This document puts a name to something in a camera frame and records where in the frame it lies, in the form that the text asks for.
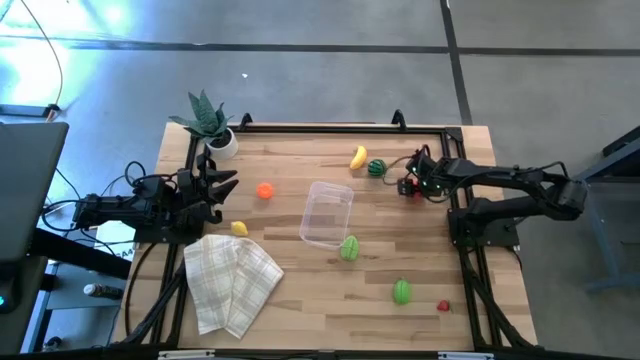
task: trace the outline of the clear plastic container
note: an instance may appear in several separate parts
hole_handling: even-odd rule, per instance
[[[347,237],[353,190],[316,181],[311,184],[300,237],[310,245],[338,249]]]

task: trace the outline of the orange ball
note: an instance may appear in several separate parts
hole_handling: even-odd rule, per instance
[[[258,185],[256,192],[261,199],[269,199],[273,196],[273,185],[269,183],[262,183]]]

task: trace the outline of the wooden tabletop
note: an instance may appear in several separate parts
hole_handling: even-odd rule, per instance
[[[495,165],[488,128],[465,126],[462,130],[467,157],[480,165]],[[385,186],[379,178],[368,177],[366,166],[356,171],[349,169],[357,145],[367,148],[368,160],[379,158],[387,164],[411,155],[422,144],[429,144],[432,156],[438,159],[442,149],[437,136],[236,136],[240,150],[233,159],[218,162],[218,169],[238,170],[236,178],[240,183],[226,203],[217,207],[222,210],[224,221],[207,225],[205,232],[230,234],[229,223],[243,221],[249,237],[271,255],[285,275],[241,340],[224,330],[198,335],[189,295],[180,347],[472,349],[459,258],[450,244],[446,225],[448,205],[400,197],[395,186]],[[172,173],[183,167],[188,143],[186,131],[168,124],[156,172]],[[403,175],[403,166],[398,166],[388,176],[393,180]],[[270,200],[255,195],[256,186],[265,181],[275,187],[275,196]],[[309,188],[315,181],[348,186],[355,193],[349,233],[360,242],[360,256],[353,263],[342,261],[338,252],[305,244],[298,235]],[[478,197],[502,198],[500,189],[474,187],[474,191]],[[141,246],[136,251],[134,266],[144,249]],[[131,297],[133,327],[158,296],[167,249],[166,245],[156,246],[141,267]],[[505,249],[486,250],[496,302],[524,338],[535,343],[518,262]],[[395,305],[391,297],[393,284],[401,277],[412,284],[413,290],[411,303],[404,306]],[[451,311],[437,311],[440,300],[449,300]],[[170,329],[173,307],[172,300],[167,307],[163,340]],[[479,312],[488,341],[486,312],[482,308]],[[114,340],[124,338],[123,313],[120,312]]]

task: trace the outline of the concrete floor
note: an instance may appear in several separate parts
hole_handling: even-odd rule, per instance
[[[437,0],[28,3],[50,35],[81,39],[447,44]],[[450,4],[460,46],[640,47],[640,3],[633,0]],[[38,35],[37,31],[19,2],[0,22],[4,35]],[[225,101],[228,114],[240,118],[251,112],[256,121],[387,123],[393,110],[401,108],[413,124],[460,124],[446,54],[56,48],[65,74],[65,112],[60,120],[71,125],[59,167],[81,193],[101,191],[130,160],[153,169],[167,116],[189,114],[186,92],[202,88],[214,101]],[[597,161],[604,145],[638,124],[637,57],[465,55],[461,64],[473,123],[490,127],[501,164],[534,166],[563,160],[576,174]],[[55,63],[46,43],[40,42],[0,38],[0,78],[0,103],[46,104],[58,87]],[[119,186],[115,190],[126,191],[125,185]],[[56,177],[50,197],[71,196]],[[584,219],[529,219],[519,232],[540,344],[554,350],[638,357],[640,292],[584,291],[586,282],[604,275]],[[71,329],[68,346],[104,343],[113,313],[77,314],[77,319],[87,319],[86,329],[99,328],[104,337],[94,337],[94,331],[90,340],[82,339],[82,331]],[[64,337],[70,329],[60,321],[54,313],[51,335]]]

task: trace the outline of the checkered cloth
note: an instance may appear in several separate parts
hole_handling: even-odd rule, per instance
[[[184,258],[200,335],[224,328],[242,338],[283,275],[246,238],[206,235],[185,247]]]

